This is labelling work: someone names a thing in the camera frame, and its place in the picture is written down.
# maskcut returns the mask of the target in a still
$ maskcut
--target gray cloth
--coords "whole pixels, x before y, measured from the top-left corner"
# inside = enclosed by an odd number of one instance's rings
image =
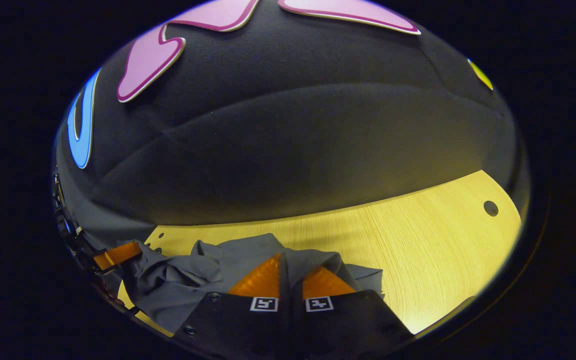
[[[172,333],[207,293],[228,292],[278,253],[285,254],[290,289],[322,265],[357,291],[382,292],[381,269],[344,264],[338,252],[286,248],[272,234],[218,245],[198,240],[190,255],[173,257],[161,255],[141,242],[139,247],[142,254],[131,261],[123,278],[126,292],[135,306]]]

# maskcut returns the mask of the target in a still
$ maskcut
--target orange gripper pad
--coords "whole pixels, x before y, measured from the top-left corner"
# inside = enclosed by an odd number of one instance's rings
[[[355,289],[323,266],[318,266],[303,278],[301,290],[303,300],[313,297],[342,296],[354,292],[356,292]]]
[[[248,297],[276,297],[279,298],[279,263],[281,253],[272,256],[263,264],[250,271],[228,294]]]

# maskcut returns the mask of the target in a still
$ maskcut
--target pink shape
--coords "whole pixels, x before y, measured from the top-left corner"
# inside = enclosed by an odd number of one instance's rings
[[[278,3],[282,9],[297,14],[356,21],[407,34],[421,34],[400,14],[366,0],[279,0]]]
[[[231,32],[248,22],[258,2],[259,0],[213,0],[172,18],[168,23],[193,25],[215,32]]]
[[[248,22],[258,2],[259,0],[213,0],[179,14],[141,35],[132,44],[126,59],[123,77],[117,86],[117,100],[126,103],[134,99],[179,58],[186,46],[186,39],[166,39],[168,24],[185,24],[215,32],[231,32]]]
[[[130,50],[126,59],[123,77],[117,86],[117,100],[126,103],[139,95],[144,89],[166,71],[186,46],[186,39],[163,39],[165,26],[141,35]]]

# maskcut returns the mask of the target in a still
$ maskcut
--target wooden table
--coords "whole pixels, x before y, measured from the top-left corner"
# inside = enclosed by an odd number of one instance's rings
[[[496,204],[498,215],[487,214],[486,201]],[[199,239],[217,245],[272,233],[286,248],[336,251],[346,264],[383,269],[384,301],[416,334],[489,284],[520,229],[508,194],[477,171],[414,193],[327,212],[221,225],[162,225],[146,243],[176,256],[188,255]],[[123,284],[119,298],[132,304]],[[156,326],[144,314],[137,317]]]

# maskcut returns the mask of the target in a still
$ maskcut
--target black background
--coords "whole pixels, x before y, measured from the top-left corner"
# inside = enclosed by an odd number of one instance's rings
[[[50,151],[89,75],[197,3],[0,3],[0,358],[173,356],[83,281],[51,217]],[[428,357],[576,359],[576,1],[382,3],[473,59],[549,157],[550,218],[531,263]]]

